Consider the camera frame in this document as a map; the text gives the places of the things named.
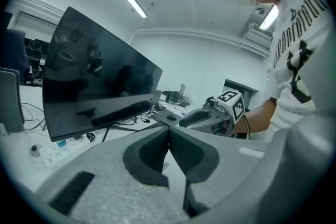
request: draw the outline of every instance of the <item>fluorescent light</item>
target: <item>fluorescent light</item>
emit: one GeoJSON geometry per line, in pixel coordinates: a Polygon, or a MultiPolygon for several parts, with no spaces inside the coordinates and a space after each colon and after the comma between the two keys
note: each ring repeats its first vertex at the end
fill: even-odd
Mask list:
{"type": "Polygon", "coordinates": [[[136,0],[128,0],[129,3],[135,8],[135,10],[140,14],[142,18],[147,18],[146,12],[140,7],[139,3],[136,0]]]}
{"type": "Polygon", "coordinates": [[[273,5],[273,8],[271,11],[268,13],[264,21],[260,24],[259,28],[261,30],[267,30],[268,27],[275,21],[275,19],[278,17],[279,10],[276,5],[273,5]]]}

